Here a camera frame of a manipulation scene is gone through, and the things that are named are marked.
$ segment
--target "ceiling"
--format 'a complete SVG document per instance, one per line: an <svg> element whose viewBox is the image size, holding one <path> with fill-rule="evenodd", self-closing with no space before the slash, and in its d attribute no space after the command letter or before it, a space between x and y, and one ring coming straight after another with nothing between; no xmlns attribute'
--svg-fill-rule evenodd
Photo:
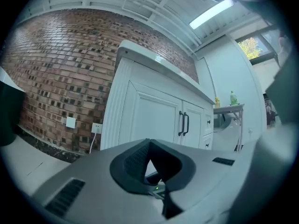
<svg viewBox="0 0 299 224"><path fill-rule="evenodd" d="M169 37L187 54L194 55L220 36L259 19L235 3L193 30L189 23L215 4L212 0L31 0L18 22L60 9L102 9L139 20Z"/></svg>

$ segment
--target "white cable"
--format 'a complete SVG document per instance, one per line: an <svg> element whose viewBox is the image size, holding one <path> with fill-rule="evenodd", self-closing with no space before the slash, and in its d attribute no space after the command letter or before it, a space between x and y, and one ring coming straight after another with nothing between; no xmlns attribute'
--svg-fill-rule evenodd
<svg viewBox="0 0 299 224"><path fill-rule="evenodd" d="M89 153L92 152L93 142L94 142L94 139L95 139L95 136L96 136L96 135L97 135L97 134L94 133L94 138L93 138L92 144L90 145Z"/></svg>

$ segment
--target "fluorescent light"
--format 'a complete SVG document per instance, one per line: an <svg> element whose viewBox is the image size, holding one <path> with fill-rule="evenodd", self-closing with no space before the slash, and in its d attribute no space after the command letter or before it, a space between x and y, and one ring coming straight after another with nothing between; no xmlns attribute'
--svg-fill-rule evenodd
<svg viewBox="0 0 299 224"><path fill-rule="evenodd" d="M210 8L209 10L205 11L201 14L198 18L195 18L192 22L189 23L190 27L196 29L201 24L205 23L207 20L211 19L212 17L216 16L217 14L221 13L225 9L233 6L234 2L232 0L224 0L214 7Z"/></svg>

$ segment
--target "white floor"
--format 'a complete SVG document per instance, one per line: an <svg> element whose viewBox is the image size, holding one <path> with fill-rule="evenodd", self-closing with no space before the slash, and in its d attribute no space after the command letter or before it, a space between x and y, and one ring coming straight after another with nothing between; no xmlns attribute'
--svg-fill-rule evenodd
<svg viewBox="0 0 299 224"><path fill-rule="evenodd" d="M19 136L10 145L0 147L0 151L15 184L29 196L70 165L39 151Z"/></svg>

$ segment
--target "black handle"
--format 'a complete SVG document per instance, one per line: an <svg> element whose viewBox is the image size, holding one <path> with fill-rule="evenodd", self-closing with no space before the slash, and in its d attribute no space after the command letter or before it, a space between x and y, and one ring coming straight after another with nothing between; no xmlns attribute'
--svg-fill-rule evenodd
<svg viewBox="0 0 299 224"><path fill-rule="evenodd" d="M185 112L184 113L184 119L185 119L185 116L187 116L187 132L183 132L184 136L186 135L186 133L189 132L189 115L187 115L187 113Z"/></svg>
<svg viewBox="0 0 299 224"><path fill-rule="evenodd" d="M181 134L184 132L184 129L185 129L185 116L184 116L184 114L181 111L179 112L179 115L183 116L182 132L178 133L178 135L181 136Z"/></svg>

